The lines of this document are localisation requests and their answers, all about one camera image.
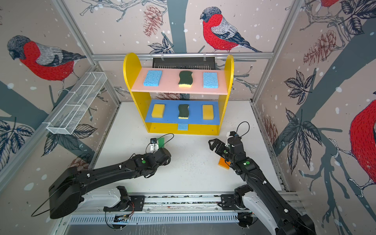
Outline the light blue sponge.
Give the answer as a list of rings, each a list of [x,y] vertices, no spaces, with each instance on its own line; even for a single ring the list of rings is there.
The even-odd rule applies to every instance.
[[[178,124],[178,131],[188,131],[189,125],[186,123],[179,123]]]
[[[203,73],[203,88],[217,89],[218,75],[216,72],[204,72]]]
[[[143,85],[147,87],[158,87],[162,78],[162,74],[162,70],[149,70],[146,74]]]

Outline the yellow orange sponge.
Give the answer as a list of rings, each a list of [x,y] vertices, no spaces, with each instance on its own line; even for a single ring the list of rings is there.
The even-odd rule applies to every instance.
[[[203,120],[213,120],[214,119],[214,110],[213,105],[205,104],[202,106]]]

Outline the green yellow scouring sponge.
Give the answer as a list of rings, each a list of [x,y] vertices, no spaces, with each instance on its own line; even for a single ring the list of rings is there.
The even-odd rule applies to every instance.
[[[179,110],[179,115],[178,115],[179,119],[188,119],[189,118],[190,112],[189,112],[189,105],[188,104],[180,104],[178,106],[178,110]]]
[[[183,70],[179,73],[179,87],[186,87],[190,88],[193,84],[193,77],[192,77],[192,72],[188,70]]]

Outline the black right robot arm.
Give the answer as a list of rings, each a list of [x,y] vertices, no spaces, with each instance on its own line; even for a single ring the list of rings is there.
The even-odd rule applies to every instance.
[[[290,206],[267,181],[257,163],[247,157],[241,137],[232,136],[227,143],[209,140],[214,151],[241,177],[245,185],[234,194],[221,195],[218,203],[223,210],[249,210],[272,235],[314,235],[315,225],[308,215],[301,215]]]

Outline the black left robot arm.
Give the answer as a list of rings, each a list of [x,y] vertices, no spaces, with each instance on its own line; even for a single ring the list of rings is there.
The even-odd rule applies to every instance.
[[[70,167],[49,188],[50,218],[58,219],[73,213],[84,201],[83,195],[92,190],[120,180],[149,178],[170,160],[170,152],[160,148],[155,153],[137,154],[125,162],[102,168],[78,170],[75,166]]]

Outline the yellow shelf unit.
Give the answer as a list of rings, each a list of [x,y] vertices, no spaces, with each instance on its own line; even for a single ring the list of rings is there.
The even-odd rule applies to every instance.
[[[182,69],[159,69],[163,71],[159,86],[144,86],[143,82],[149,70],[152,69],[142,67],[136,54],[129,53],[125,56],[124,81],[148,133],[209,136],[220,134],[234,81],[235,62],[232,55],[226,58],[223,70],[189,70],[193,73],[193,84],[190,88],[178,86]],[[204,72],[217,73],[217,89],[203,88]],[[154,104],[165,105],[163,118],[151,116]],[[189,105],[188,119],[178,118],[180,104]],[[202,106],[205,104],[213,105],[213,120],[203,120]],[[188,131],[178,131],[179,123],[188,124]]]

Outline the black perforated metal tray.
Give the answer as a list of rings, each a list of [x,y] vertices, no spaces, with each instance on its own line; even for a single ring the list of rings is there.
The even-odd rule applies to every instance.
[[[154,58],[152,67],[159,69],[216,70],[214,57]]]

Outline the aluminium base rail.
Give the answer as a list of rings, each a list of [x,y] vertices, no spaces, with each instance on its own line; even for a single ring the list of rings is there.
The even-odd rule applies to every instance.
[[[126,212],[136,213],[191,213],[191,212],[248,212],[235,205],[233,192],[211,193],[133,193],[132,206]],[[121,201],[120,193],[97,190],[83,196],[75,214],[103,213],[104,207],[114,207]]]

